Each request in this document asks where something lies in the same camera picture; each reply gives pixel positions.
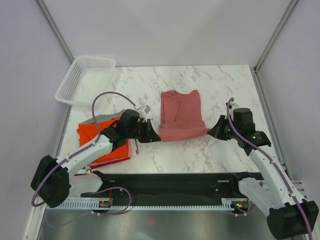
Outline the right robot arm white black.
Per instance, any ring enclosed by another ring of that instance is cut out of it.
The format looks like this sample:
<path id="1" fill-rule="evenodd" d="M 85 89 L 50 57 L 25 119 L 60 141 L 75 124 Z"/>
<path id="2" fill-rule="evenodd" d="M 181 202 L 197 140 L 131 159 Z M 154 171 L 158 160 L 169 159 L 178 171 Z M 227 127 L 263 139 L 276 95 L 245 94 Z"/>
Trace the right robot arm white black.
<path id="1" fill-rule="evenodd" d="M 268 189 L 264 189 L 248 172 L 236 173 L 229 184 L 235 197 L 251 200 L 264 214 L 269 231 L 277 240 L 308 235 L 313 230 L 319 207 L 308 201 L 294 186 L 276 156 L 271 155 L 272 143 L 263 131 L 257 131 L 249 108 L 228 107 L 208 135 L 222 141 L 236 140 L 238 146 L 256 165 Z"/>

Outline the dusty pink t-shirt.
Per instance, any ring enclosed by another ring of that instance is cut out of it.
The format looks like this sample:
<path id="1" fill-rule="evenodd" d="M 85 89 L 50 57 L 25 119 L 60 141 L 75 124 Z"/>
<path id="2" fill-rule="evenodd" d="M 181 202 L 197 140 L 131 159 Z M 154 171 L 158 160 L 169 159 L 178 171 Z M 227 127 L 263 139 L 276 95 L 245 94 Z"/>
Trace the dusty pink t-shirt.
<path id="1" fill-rule="evenodd" d="M 202 119 L 201 98 L 197 90 L 182 94 L 162 92 L 158 135 L 162 142 L 183 141 L 205 136 L 209 129 Z"/>

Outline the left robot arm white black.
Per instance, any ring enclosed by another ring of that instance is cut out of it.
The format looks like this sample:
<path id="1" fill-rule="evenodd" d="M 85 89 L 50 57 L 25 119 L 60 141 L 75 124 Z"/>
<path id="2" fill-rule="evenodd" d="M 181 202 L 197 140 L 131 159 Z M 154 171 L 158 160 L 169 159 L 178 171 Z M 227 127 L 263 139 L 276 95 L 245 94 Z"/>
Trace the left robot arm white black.
<path id="1" fill-rule="evenodd" d="M 99 129 L 96 137 L 77 150 L 56 158 L 44 156 L 30 184 L 34 190 L 32 206 L 40 206 L 35 202 L 36 197 L 40 197 L 50 208 L 62 204 L 70 194 L 71 177 L 86 165 L 114 152 L 131 139 L 140 143 L 161 141 L 150 119 L 142 118 L 136 110 L 127 109 L 118 120 L 104 129 Z"/>

